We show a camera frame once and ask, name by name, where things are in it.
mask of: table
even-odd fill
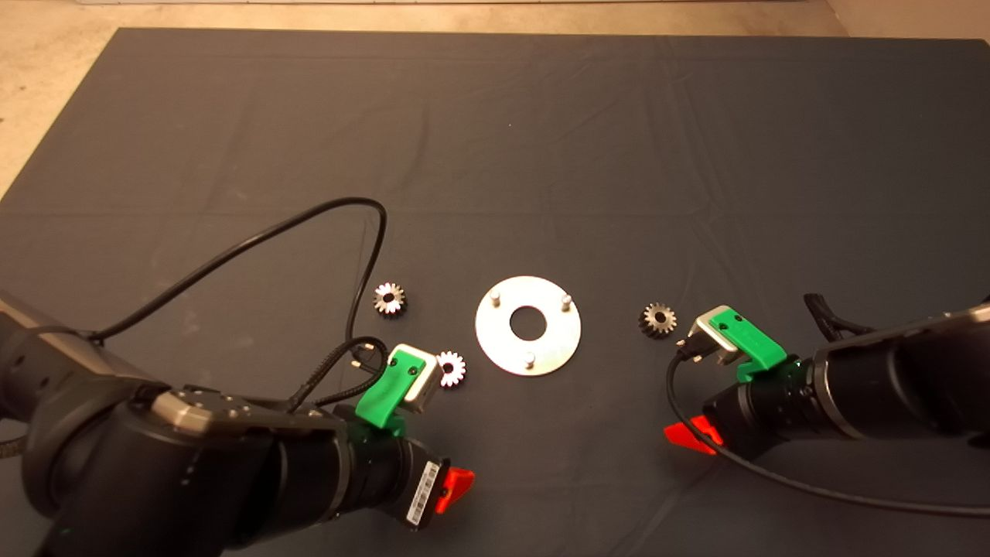
[[[800,295],[877,326],[990,293],[990,49],[979,41],[122,30],[0,203],[0,284],[79,327],[243,236],[367,195],[391,224],[359,334],[455,350],[461,390],[410,435],[477,472],[430,529],[361,512],[242,555],[983,555],[977,521],[818,501],[665,444],[651,301],[729,303],[791,352]],[[231,263],[110,346],[165,381],[289,395],[339,342],[372,215]],[[474,339],[488,287],[551,279],[582,317],[542,378]],[[683,379],[697,404],[733,372]],[[326,391],[357,381],[335,375]],[[839,489],[990,501],[959,441],[791,444],[767,467]],[[0,462],[11,554],[47,523]]]

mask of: sticker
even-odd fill
[[[437,481],[439,471],[439,464],[428,462],[423,469],[423,476],[420,476],[420,484],[416,487],[416,494],[413,495],[413,504],[409,506],[409,512],[406,513],[406,520],[417,526],[420,525],[420,519],[423,518],[423,511],[427,509],[427,501],[430,499],[430,492]]]

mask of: metal plate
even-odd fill
[[[543,314],[546,331],[536,340],[512,332],[512,314],[532,307]],[[570,295],[539,277],[512,277],[485,292],[474,317],[474,331],[485,355],[518,376],[542,376],[567,363],[581,341],[581,316]]]

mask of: concrete floor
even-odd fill
[[[990,1],[98,6],[0,0],[0,196],[120,27],[990,39]]]

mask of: center hole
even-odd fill
[[[537,340],[546,332],[546,319],[535,307],[523,306],[513,311],[509,324],[512,332],[523,340]]]

